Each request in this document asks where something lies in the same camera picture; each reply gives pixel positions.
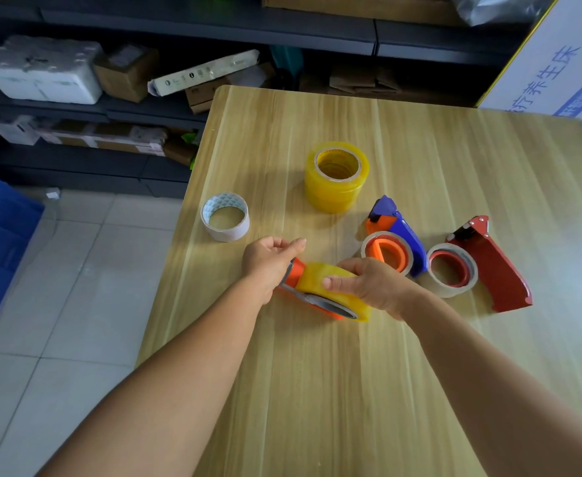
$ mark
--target yellow tape roll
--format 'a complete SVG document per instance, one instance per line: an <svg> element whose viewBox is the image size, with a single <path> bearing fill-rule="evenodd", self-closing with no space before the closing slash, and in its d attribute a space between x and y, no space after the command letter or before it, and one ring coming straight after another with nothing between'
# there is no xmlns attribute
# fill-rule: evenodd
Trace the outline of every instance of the yellow tape roll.
<svg viewBox="0 0 582 477"><path fill-rule="evenodd" d="M309 294L317 294L336 303L342 304L357 314L357 321L368 321L371 316L371 307L361 299L350 294L327 291L322 287L322 280L327 276L341 276L344 278L355 276L342 268L324 263L306 263L304 272L295 289Z"/></svg>
<svg viewBox="0 0 582 477"><path fill-rule="evenodd" d="M366 155L345 142L324 142L306 158L304 193L316 209L344 212L357 199L369 175Z"/></svg>

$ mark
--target wooden table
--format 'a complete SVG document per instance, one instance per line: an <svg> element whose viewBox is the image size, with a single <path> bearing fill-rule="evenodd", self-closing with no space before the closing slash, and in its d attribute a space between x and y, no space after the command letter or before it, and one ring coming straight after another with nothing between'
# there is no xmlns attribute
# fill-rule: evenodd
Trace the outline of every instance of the wooden table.
<svg viewBox="0 0 582 477"><path fill-rule="evenodd" d="M345 214L304 198L311 146L350 142L371 172ZM249 205L241 240L213 241L202 203L224 191ZM304 261L336 263L360 247L359 226L391 196L424 245L471 217L534 293L496 314L478 284L448 300L499 349L582 412L582 123L529 114L223 87L145 331L139 362L239 276L244 247L264 235L306 237ZM477 476L483 470L418 341L374 312L336 322L279 293L254 336L197 475Z"/></svg>

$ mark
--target clear plastic wrap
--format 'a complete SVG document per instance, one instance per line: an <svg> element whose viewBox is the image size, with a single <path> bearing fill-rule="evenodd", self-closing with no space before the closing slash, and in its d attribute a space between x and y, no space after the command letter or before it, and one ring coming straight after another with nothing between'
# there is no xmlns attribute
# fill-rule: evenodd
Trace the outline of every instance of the clear plastic wrap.
<svg viewBox="0 0 582 477"><path fill-rule="evenodd" d="M554 0L452 0L463 20L474 27L485 23L533 23Z"/></svg>

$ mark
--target wood grain surface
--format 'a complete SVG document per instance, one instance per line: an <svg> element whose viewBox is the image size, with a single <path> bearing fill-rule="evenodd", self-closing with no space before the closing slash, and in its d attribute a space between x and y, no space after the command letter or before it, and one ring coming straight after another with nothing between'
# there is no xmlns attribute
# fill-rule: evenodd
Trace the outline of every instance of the wood grain surface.
<svg viewBox="0 0 582 477"><path fill-rule="evenodd" d="M304 198L311 146L350 142L371 172L345 214ZM240 194L251 228L218 243L200 222ZM484 337L582 413L582 123L565 118L225 86L216 92L139 362L239 276L264 235L306 237L304 261L335 264L387 194L426 247L471 217L534 293L496 314L487 290L448 302ZM336 322L278 292L263 307L196 475L481 476L483 470L409 328L382 312Z"/></svg>

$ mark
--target tape roll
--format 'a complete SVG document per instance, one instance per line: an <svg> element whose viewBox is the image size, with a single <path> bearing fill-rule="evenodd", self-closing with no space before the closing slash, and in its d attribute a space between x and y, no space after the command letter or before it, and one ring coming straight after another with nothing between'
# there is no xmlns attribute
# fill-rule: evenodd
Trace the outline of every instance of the tape roll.
<svg viewBox="0 0 582 477"><path fill-rule="evenodd" d="M349 209L369 175L366 155L345 142L325 142L309 152L304 193L318 210L335 214Z"/></svg>
<svg viewBox="0 0 582 477"><path fill-rule="evenodd" d="M390 241L397 246L397 248L390 245L383 247L384 250L394 256L394 261L384 260L381 252L382 240ZM362 257L375 257L386 264L390 264L393 268L404 275L408 274L410 270L413 269L414 257L412 248L404 238L388 231L377 231L376 233L369 235L364 242L362 242L360 254Z"/></svg>
<svg viewBox="0 0 582 477"><path fill-rule="evenodd" d="M237 226L230 229L216 229L209 225L211 215L223 207L237 207L244 213L243 220ZM240 239L249 230L249 209L247 203L238 194L223 192L216 194L207 200L201 208L201 219L205 229L216 241L230 242Z"/></svg>
<svg viewBox="0 0 582 477"><path fill-rule="evenodd" d="M432 271L432 261L435 258L444 259L457 272L459 282L454 285L440 281ZM474 288L479 279L477 263L465 249L454 244L442 243L433 246L428 251L428 271L417 278L417 282L439 297L453 297Z"/></svg>
<svg viewBox="0 0 582 477"><path fill-rule="evenodd" d="M332 305L333 307L326 308L327 311L340 314L350 319L357 321L368 321L371 316L371 307L364 303L358 297L351 294L336 293L332 291L327 291L322 287L322 280L327 276L340 276L343 278L354 277L355 275L351 272L343 270L338 266L331 266L330 264L324 263L306 263L304 272L297 282L295 289L303 293L307 293L307 300L311 304L319 306L317 303L323 303L327 300L329 303L336 303L337 305ZM312 295L320 296L323 299L311 298ZM345 312L340 312L342 306L345 310L350 311L350 313L345 314Z"/></svg>

